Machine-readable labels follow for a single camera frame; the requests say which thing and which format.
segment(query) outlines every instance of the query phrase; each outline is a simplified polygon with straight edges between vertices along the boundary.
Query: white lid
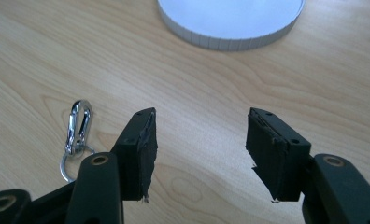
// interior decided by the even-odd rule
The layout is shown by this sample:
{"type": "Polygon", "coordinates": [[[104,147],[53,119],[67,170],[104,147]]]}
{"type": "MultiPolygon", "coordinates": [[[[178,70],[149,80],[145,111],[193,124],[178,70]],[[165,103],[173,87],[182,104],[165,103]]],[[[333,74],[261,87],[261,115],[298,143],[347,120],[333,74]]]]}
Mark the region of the white lid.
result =
{"type": "Polygon", "coordinates": [[[255,49],[287,34],[304,0],[158,0],[165,24],[194,45],[255,49]]]}

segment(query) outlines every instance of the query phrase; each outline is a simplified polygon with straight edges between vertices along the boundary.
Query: light wooden surface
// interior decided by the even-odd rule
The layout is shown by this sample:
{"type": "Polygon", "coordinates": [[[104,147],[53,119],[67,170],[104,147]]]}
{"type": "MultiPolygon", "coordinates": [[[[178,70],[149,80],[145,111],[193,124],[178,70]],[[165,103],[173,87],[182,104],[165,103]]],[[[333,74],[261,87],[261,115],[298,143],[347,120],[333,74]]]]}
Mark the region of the light wooden surface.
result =
{"type": "Polygon", "coordinates": [[[98,151],[157,109],[151,203],[126,202],[127,223],[303,223],[301,202],[271,203],[251,170],[247,114],[277,114],[312,155],[345,157],[370,182],[370,1],[306,1],[284,38],[230,53],[175,37],[152,0],[0,0],[0,190],[36,199],[65,184],[77,99],[98,151]]]}

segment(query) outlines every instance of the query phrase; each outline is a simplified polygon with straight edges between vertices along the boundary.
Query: keychain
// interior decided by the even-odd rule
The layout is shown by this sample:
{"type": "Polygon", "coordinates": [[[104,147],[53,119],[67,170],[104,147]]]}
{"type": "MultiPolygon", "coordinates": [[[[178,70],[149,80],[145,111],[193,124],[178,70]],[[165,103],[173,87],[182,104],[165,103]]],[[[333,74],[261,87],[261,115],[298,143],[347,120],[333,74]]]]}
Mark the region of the keychain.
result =
{"type": "Polygon", "coordinates": [[[74,102],[74,104],[72,105],[71,114],[69,115],[64,155],[60,163],[60,172],[63,178],[68,183],[75,181],[75,179],[71,178],[65,171],[66,159],[68,157],[70,158],[81,157],[85,149],[89,149],[92,154],[95,154],[94,149],[86,144],[86,139],[89,133],[92,118],[93,118],[92,106],[87,100],[79,100],[74,102]],[[80,125],[79,130],[77,130],[78,116],[81,109],[83,109],[84,111],[83,121],[80,125]]]}

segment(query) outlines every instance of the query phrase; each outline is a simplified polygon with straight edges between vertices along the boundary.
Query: carabiner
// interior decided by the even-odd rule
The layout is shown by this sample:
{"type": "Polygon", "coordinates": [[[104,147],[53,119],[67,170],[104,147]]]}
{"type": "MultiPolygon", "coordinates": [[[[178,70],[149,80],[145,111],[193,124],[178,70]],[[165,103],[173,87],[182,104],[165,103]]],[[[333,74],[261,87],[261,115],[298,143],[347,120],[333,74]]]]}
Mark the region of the carabiner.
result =
{"type": "Polygon", "coordinates": [[[90,129],[90,122],[93,118],[92,106],[87,100],[79,100],[72,105],[69,115],[68,131],[65,142],[65,154],[67,156],[81,156],[86,147],[86,139],[90,129]],[[83,109],[84,117],[80,129],[77,132],[78,115],[83,109]]]}

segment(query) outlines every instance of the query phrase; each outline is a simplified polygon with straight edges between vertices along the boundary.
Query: wood grain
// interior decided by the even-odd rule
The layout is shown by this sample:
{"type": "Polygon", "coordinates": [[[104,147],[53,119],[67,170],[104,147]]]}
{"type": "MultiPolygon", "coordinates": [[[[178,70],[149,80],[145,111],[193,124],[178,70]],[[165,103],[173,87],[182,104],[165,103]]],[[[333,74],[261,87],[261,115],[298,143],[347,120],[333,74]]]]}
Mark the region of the wood grain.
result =
{"type": "Polygon", "coordinates": [[[0,190],[36,199],[65,184],[77,99],[98,151],[157,109],[151,204],[126,202],[127,223],[303,223],[301,202],[271,203],[252,172],[247,114],[272,111],[370,182],[370,1],[307,1],[276,43],[218,52],[174,36],[156,1],[0,0],[0,190]]]}

